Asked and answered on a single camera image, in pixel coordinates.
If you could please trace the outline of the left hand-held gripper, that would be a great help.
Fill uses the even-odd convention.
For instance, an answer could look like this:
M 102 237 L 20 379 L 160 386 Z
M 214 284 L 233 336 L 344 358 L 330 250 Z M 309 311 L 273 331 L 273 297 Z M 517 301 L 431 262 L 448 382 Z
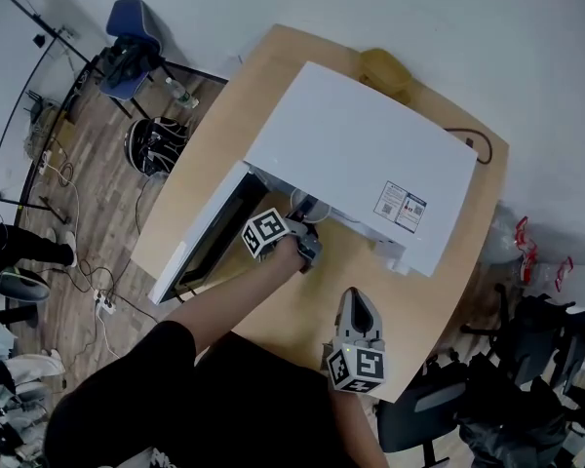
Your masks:
M 307 224 L 316 222 L 310 215 L 317 202 L 315 197 L 305 196 L 296 206 L 297 220 L 288 216 L 281 217 L 275 208 L 250 218 L 242 230 L 241 238 L 252 258 L 261 261 L 284 237 L 292 236 L 296 239 L 297 252 L 304 258 L 301 272 L 305 273 L 313 268 L 323 250 L 316 229 Z

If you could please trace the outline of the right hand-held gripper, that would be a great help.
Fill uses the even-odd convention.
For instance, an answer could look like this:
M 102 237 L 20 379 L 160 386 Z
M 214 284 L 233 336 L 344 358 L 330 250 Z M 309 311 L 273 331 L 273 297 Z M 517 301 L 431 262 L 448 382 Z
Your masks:
M 363 337 L 335 336 L 332 339 L 327 369 L 334 390 L 369 394 L 384 384 L 387 371 L 381 328 L 379 312 L 371 300 L 359 289 L 348 288 L 338 307 L 337 334 L 359 332 Z

